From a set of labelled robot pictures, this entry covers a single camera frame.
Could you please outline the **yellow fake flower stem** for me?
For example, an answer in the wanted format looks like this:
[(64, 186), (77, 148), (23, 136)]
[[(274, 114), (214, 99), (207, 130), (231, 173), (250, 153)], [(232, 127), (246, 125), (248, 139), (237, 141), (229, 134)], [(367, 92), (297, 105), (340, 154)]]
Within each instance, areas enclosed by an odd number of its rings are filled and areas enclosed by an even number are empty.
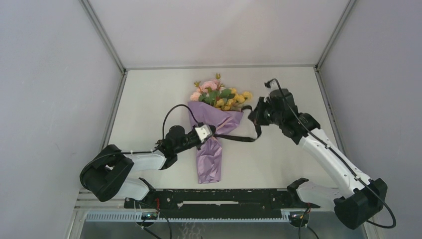
[(239, 111), (246, 98), (236, 88), (221, 87), (213, 101), (213, 107), (222, 111)]
[(241, 99), (243, 99), (243, 102), (247, 102), (252, 99), (252, 93), (249, 91), (243, 92), (240, 96)]

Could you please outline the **pink purple wrapping paper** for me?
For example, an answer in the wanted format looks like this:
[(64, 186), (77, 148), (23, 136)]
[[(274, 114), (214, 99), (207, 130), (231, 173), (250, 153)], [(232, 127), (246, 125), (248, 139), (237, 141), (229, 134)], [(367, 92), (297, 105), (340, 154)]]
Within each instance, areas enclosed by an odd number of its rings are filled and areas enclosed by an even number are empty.
[[(190, 101), (198, 122), (216, 127), (217, 134), (229, 134), (235, 130), (243, 117), (242, 112), (222, 111), (203, 102)], [(199, 184), (217, 183), (221, 180), (222, 145), (215, 137), (208, 139), (196, 152)]]

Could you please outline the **pink fake flower stem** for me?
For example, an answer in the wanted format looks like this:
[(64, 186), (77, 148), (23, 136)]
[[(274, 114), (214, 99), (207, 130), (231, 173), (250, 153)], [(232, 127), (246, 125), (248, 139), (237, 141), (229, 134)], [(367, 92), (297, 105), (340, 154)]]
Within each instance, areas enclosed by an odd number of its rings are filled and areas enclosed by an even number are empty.
[(194, 86), (196, 87), (196, 90), (191, 94), (190, 100), (201, 101), (200, 96), (202, 96), (203, 94), (206, 94), (208, 91), (202, 86), (200, 81), (194, 82)]
[(221, 82), (221, 74), (216, 73), (214, 79), (202, 83), (198, 89), (200, 90), (199, 101), (214, 106), (225, 90), (225, 85)]

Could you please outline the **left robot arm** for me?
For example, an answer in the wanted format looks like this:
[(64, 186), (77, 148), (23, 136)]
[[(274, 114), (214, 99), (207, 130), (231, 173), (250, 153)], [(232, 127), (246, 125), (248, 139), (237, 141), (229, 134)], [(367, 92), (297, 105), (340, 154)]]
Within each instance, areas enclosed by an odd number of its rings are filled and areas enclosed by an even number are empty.
[(153, 187), (144, 179), (131, 178), (130, 173), (165, 170), (178, 160), (179, 153), (200, 148), (214, 133), (214, 126), (203, 123), (188, 133), (175, 125), (151, 151), (123, 152), (110, 144), (82, 169), (80, 183), (101, 202), (119, 196), (135, 199), (145, 208), (151, 207), (156, 200)]

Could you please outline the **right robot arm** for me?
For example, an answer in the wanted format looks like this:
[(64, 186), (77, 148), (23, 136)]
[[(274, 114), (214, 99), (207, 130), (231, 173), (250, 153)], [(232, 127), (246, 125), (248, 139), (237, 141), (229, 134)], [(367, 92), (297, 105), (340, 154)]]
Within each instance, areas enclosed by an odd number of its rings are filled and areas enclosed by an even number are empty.
[(309, 203), (330, 210), (352, 230), (383, 209), (387, 184), (358, 169), (331, 142), (314, 117), (298, 111), (287, 89), (273, 90), (269, 96), (260, 97), (248, 119), (259, 126), (278, 126), (284, 136), (317, 161), (336, 185), (330, 188), (300, 178), (288, 186), (290, 205), (301, 207)]

